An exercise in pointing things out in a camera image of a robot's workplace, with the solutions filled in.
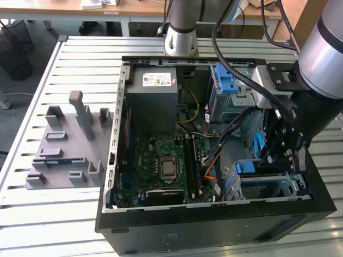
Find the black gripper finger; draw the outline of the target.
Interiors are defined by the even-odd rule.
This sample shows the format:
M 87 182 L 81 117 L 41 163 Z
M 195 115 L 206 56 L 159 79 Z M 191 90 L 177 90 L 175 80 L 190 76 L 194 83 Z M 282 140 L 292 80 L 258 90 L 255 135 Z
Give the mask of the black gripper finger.
M 259 166 L 284 166 L 286 163 L 285 137 L 287 123 L 276 116 L 265 116 L 263 120 L 263 131 L 265 132 L 265 145 L 260 150 Z
M 298 171 L 298 158 L 291 149 L 286 150 L 280 156 L 280 168 L 288 174 Z

